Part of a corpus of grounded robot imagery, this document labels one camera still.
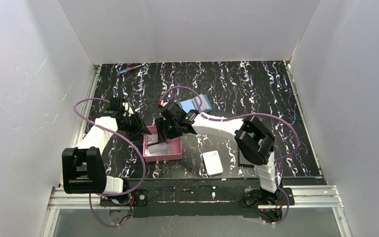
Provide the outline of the blue leather card holder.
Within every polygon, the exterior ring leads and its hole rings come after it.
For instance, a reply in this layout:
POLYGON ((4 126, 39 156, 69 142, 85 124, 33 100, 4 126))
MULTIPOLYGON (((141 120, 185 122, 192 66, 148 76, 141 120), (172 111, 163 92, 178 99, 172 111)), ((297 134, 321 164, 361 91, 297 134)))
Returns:
POLYGON ((200 110, 204 113, 209 113, 213 109, 210 100, 205 94, 200 94, 199 97, 195 96, 192 99, 180 101, 177 104, 186 113, 188 113, 190 110, 198 110, 197 106, 199 106, 200 110))

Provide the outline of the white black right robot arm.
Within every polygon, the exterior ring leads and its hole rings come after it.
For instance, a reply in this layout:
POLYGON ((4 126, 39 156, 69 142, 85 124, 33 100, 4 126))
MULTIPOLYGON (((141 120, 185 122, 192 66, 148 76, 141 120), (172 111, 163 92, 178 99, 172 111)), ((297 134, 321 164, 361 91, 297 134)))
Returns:
POLYGON ((174 139, 183 134, 214 135, 235 142, 239 155, 256 169, 260 179, 260 201, 290 206, 288 193, 283 190, 274 155, 275 136, 260 121, 260 117, 273 118, 273 115, 252 113, 232 118, 209 116, 198 110, 185 112, 176 102, 158 103, 161 117, 156 128, 159 142, 174 139))

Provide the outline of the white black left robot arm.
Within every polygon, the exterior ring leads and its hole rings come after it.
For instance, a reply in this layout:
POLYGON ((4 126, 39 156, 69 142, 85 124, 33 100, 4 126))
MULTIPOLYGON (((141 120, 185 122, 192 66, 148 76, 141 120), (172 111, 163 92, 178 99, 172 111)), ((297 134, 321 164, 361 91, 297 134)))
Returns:
POLYGON ((63 188, 68 194, 117 197, 135 191, 144 180, 141 178, 135 187, 125 190, 123 179, 106 174, 102 153, 113 135, 126 141, 145 163, 133 140, 151 134, 127 100, 113 97, 108 103, 108 108, 99 113, 94 121, 88 121, 93 126, 86 136, 74 147, 62 152, 63 188))

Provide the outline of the pink plastic tray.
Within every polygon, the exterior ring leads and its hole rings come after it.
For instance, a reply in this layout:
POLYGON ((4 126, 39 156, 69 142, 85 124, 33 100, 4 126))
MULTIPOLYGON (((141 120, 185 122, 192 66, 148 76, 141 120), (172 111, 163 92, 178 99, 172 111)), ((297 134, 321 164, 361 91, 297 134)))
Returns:
POLYGON ((181 138, 166 140, 165 143, 158 142, 158 134, 156 126, 148 126, 148 130, 152 133, 143 136, 143 158, 146 162, 182 160, 182 142, 181 138))

